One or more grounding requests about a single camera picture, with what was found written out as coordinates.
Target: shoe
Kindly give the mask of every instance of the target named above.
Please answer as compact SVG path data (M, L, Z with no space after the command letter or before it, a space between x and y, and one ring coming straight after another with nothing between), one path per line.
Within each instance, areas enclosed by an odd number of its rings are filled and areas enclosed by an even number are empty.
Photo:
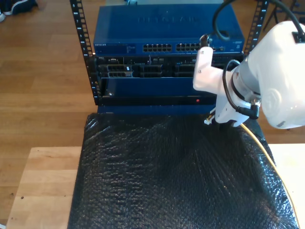
M0 22L4 21L5 15L0 11Z
M12 6L7 4L6 8L8 11L4 11L3 13L6 15L15 15L18 13L29 12L34 6L37 6L35 0L13 0Z
M11 15L11 7L12 7L12 2L11 0L5 0L1 9L4 15Z

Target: yellow cable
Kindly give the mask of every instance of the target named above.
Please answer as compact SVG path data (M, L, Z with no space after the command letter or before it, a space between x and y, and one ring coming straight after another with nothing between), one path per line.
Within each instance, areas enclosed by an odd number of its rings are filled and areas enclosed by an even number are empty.
M279 171L277 170L275 164L273 163L271 157L268 155L267 151L265 150L265 148L263 147L263 145L261 144L261 142L257 139L257 137L251 132L251 130L248 129L248 127L246 127L244 124L241 124L240 125L250 136L251 138L258 144L258 146L261 148L262 152L265 154L266 158L268 159L269 163L271 164L271 166L273 167L273 169L275 170L276 174L280 177L280 179L282 180L282 183L284 185L284 188L286 189L286 193L288 195L288 198L289 198L289 201L290 201L290 204L292 206L292 209L295 213L295 218L296 218L296 222L297 222L297 225L299 228L300 227L300 223L299 223L299 220L297 218L297 214L296 214L296 210L295 210L295 205L292 201L292 198L291 198L291 195L290 195L290 192L289 190L287 189L286 185L285 185L285 182L282 178L282 176L280 175Z

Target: blue panel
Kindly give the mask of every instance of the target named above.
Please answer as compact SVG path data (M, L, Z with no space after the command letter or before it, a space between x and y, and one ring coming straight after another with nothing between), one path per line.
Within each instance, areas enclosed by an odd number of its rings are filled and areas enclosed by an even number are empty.
M107 92L113 97L199 96L194 90L193 78L121 78L107 80Z
M99 106L98 113L124 115L192 115L206 114L215 105L176 105L176 106Z

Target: blue network switch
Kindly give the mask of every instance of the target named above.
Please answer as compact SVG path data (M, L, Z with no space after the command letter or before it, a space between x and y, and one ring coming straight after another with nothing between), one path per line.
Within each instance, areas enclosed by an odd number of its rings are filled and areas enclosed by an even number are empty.
M212 18L219 4L102 6L96 26L97 56L186 55L199 49L202 35L213 32ZM241 53L244 36L231 6L218 17L230 34L224 42L212 36L214 53Z

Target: black rack rail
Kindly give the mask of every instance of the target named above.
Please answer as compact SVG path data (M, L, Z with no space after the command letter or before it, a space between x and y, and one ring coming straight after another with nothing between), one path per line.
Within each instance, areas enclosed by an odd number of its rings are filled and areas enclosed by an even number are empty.
M82 6L82 0L70 0L71 9L74 17L76 31L81 45L81 51L85 61L89 82L92 89L94 102L96 105L102 104L102 93L98 83L97 68L95 66L95 54L92 51L92 46L87 29L86 18ZM258 0L255 14L253 17L250 33L244 50L244 54L248 55L257 45L263 22L266 16L266 11L269 5L269 0Z

